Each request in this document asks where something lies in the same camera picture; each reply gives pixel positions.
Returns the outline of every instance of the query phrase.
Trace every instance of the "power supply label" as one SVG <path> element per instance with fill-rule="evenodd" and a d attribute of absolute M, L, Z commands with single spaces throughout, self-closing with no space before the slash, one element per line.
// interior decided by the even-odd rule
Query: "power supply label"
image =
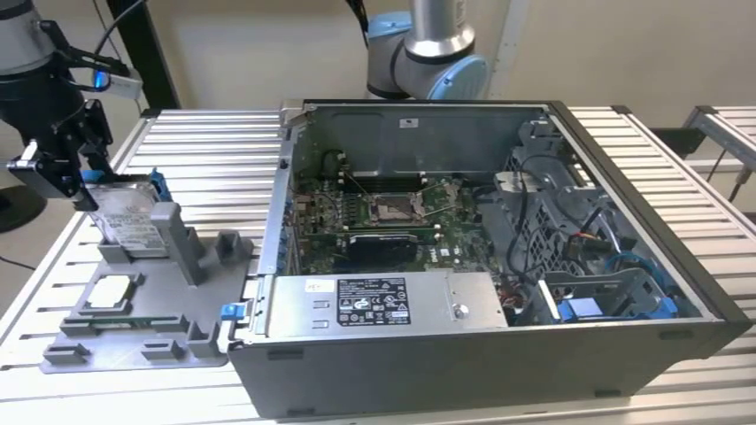
<path fill-rule="evenodd" d="M 410 297 L 404 278 L 339 279 L 342 326 L 410 325 Z"/>

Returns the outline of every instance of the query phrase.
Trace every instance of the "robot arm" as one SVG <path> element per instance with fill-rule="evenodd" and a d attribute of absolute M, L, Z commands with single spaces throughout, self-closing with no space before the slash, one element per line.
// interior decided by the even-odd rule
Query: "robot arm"
<path fill-rule="evenodd" d="M 42 20 L 31 0 L 0 0 L 0 119 L 19 132 L 26 150 L 8 170 L 44 197 L 71 198 L 80 211 L 96 211 L 79 173 L 79 155 L 94 170 L 114 174 L 107 147 L 108 120 L 99 100 L 82 91 L 106 91 L 78 84 L 72 68 L 106 75 L 130 75 L 114 58 L 68 44 L 58 23 Z"/>
<path fill-rule="evenodd" d="M 410 12 L 378 15 L 368 26 L 368 91 L 387 99 L 475 99 L 488 81 L 472 54 L 475 31 L 464 0 L 411 0 Z"/>

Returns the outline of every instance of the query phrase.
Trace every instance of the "motherboard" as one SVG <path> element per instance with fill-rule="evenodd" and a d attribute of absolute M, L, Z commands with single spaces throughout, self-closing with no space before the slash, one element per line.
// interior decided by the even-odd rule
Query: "motherboard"
<path fill-rule="evenodd" d="M 303 274 L 500 273 L 462 178 L 307 180 L 295 192 Z"/>

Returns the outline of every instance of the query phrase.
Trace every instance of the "green circuit board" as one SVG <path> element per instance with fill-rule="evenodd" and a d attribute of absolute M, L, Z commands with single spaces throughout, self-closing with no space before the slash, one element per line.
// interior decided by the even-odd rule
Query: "green circuit board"
<path fill-rule="evenodd" d="M 296 212 L 303 274 L 436 268 L 499 273 L 472 188 L 452 179 L 428 179 L 418 191 L 387 193 L 346 193 L 336 184 L 308 182 L 298 191 Z M 350 238 L 363 235 L 414 236 L 415 258 L 390 266 L 346 267 Z"/>

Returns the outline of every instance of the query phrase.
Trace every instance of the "aluminum extrusion table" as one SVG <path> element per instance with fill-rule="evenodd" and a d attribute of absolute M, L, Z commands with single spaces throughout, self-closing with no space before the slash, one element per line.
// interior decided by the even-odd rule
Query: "aluminum extrusion table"
<path fill-rule="evenodd" d="M 755 106 L 698 106 L 683 127 L 703 131 L 751 170 L 756 170 Z"/>
<path fill-rule="evenodd" d="M 631 113 L 608 107 L 572 111 L 724 290 L 756 318 L 756 228 Z M 131 173 L 159 166 L 187 223 L 208 235 L 222 228 L 238 229 L 259 244 L 278 129 L 278 112 L 166 111 L 140 120 L 115 166 Z M 231 364 L 42 374 L 36 367 L 42 352 L 100 260 L 98 241 L 98 229 L 78 213 L 0 320 L 3 423 L 264 423 Z M 254 294 L 255 286 L 248 281 L 246 293 Z M 564 425 L 755 422 L 756 330 L 711 359 L 679 363 L 632 398 L 316 423 L 546 421 Z"/>

